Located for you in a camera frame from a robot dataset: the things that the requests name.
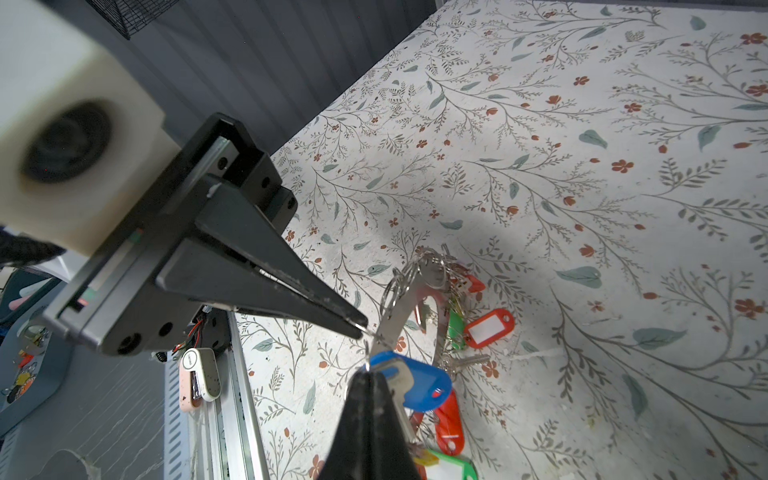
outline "black wire mesh basket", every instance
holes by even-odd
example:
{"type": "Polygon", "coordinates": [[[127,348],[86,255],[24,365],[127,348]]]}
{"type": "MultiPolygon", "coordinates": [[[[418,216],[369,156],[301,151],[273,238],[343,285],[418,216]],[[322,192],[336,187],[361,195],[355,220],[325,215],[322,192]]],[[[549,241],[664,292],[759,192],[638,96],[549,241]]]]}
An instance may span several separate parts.
{"type": "Polygon", "coordinates": [[[179,0],[86,0],[127,40],[179,0]]]}

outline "camera lens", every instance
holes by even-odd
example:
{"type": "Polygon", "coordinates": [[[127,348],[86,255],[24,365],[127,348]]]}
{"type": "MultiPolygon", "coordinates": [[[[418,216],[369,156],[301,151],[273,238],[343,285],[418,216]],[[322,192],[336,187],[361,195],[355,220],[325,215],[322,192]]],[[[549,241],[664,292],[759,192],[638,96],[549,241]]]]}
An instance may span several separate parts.
{"type": "Polygon", "coordinates": [[[51,122],[35,139],[24,174],[44,184],[77,177],[104,153],[111,131],[109,117],[101,107],[79,105],[51,122]]]}

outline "green key tag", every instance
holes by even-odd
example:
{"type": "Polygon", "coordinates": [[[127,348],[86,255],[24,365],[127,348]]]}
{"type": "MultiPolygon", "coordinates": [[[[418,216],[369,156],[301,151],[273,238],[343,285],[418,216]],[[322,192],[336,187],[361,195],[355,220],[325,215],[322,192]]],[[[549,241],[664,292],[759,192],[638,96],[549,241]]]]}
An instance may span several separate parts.
{"type": "Polygon", "coordinates": [[[463,350],[467,348],[464,341],[464,319],[454,310],[451,310],[451,316],[448,321],[448,338],[454,350],[463,350]]]}
{"type": "Polygon", "coordinates": [[[471,462],[429,450],[440,461],[425,467],[427,480],[478,480],[478,473],[471,462]]]}

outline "black cable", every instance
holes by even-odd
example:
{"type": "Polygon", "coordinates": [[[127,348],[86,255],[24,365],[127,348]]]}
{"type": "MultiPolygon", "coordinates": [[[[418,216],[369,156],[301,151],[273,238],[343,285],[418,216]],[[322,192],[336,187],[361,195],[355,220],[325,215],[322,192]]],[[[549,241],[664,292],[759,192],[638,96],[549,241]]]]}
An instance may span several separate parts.
{"type": "Polygon", "coordinates": [[[53,243],[17,237],[0,230],[0,266],[37,265],[58,257],[65,251],[67,250],[53,243]]]}

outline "table surface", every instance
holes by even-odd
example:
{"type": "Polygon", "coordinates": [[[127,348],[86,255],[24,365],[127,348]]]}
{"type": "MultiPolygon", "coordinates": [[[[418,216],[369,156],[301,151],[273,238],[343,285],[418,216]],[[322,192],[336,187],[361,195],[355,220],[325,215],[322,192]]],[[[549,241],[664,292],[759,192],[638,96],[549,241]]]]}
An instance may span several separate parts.
{"type": "MultiPolygon", "coordinates": [[[[488,285],[469,319],[514,313],[455,384],[481,478],[768,477],[767,25],[449,2],[273,155],[286,241],[372,326],[443,243],[488,285]]],[[[239,325],[271,477],[315,478],[362,343],[239,325]]]]}

